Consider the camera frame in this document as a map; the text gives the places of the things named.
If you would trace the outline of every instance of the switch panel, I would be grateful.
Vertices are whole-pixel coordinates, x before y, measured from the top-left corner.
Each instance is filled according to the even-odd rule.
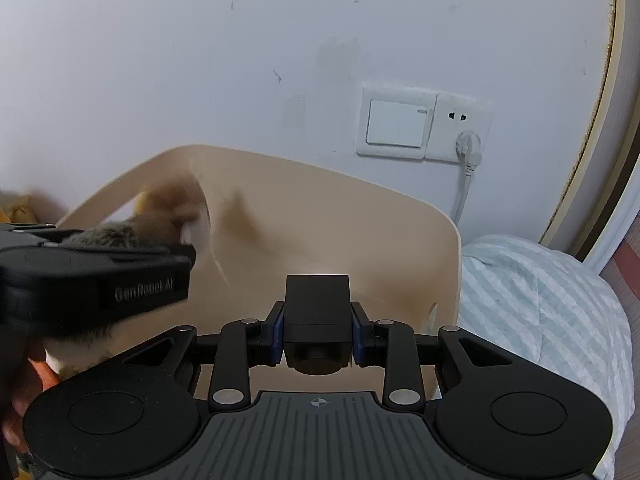
[[[424,106],[372,100],[367,144],[420,148],[427,113]]]
[[[356,153],[424,158],[435,105],[429,90],[364,84]]]

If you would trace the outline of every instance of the striped bedding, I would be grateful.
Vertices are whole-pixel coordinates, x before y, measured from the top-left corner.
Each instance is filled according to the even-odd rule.
[[[463,248],[458,325],[588,388],[614,433],[594,474],[614,477],[614,453],[634,411],[628,320],[607,283],[567,254],[507,236]]]

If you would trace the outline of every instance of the brown plush toy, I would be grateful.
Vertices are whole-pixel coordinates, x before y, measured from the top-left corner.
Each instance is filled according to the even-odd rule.
[[[136,248],[177,244],[184,225],[198,219],[204,204],[198,181],[191,175],[181,175],[143,191],[131,218],[105,222],[72,235],[62,246]],[[109,358],[110,341],[111,326],[71,338],[47,338],[47,362],[64,380]]]

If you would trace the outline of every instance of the crosshair marking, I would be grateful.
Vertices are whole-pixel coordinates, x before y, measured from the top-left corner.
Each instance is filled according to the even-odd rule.
[[[320,408],[324,408],[326,405],[331,403],[328,400],[323,399],[322,397],[316,397],[315,399],[310,400],[309,404],[315,406],[319,410]]]

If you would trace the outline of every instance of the chair backrest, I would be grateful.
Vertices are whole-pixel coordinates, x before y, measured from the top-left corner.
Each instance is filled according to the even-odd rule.
[[[179,171],[197,177],[210,217],[192,231],[198,256],[189,299],[121,323],[114,351],[176,324],[208,333],[242,317],[263,319],[284,298],[287,274],[348,274],[352,299],[370,319],[395,319],[416,332],[430,313],[436,328],[455,324],[460,237],[451,220],[427,203],[307,164],[181,146],[113,180],[59,226],[95,226],[143,186]],[[349,367],[324,378],[285,365],[262,368],[252,369],[254,391],[382,390],[382,372],[374,368]],[[423,375],[429,393],[434,375]],[[206,391],[202,379],[199,393]]]

